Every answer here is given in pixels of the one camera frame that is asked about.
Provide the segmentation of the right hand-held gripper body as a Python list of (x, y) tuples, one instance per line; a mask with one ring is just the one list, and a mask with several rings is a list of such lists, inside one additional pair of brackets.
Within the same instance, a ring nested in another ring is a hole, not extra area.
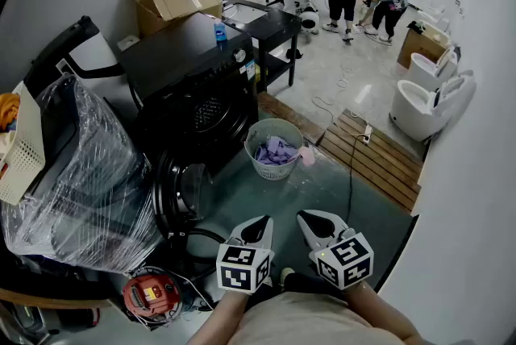
[(362, 233), (309, 254), (317, 274), (339, 290), (372, 275), (374, 252)]

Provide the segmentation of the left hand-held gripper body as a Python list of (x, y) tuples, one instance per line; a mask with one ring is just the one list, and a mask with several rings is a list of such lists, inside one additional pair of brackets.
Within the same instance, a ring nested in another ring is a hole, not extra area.
[(216, 274), (220, 289), (253, 294), (270, 276), (274, 257), (272, 240), (245, 244), (230, 238), (219, 245)]

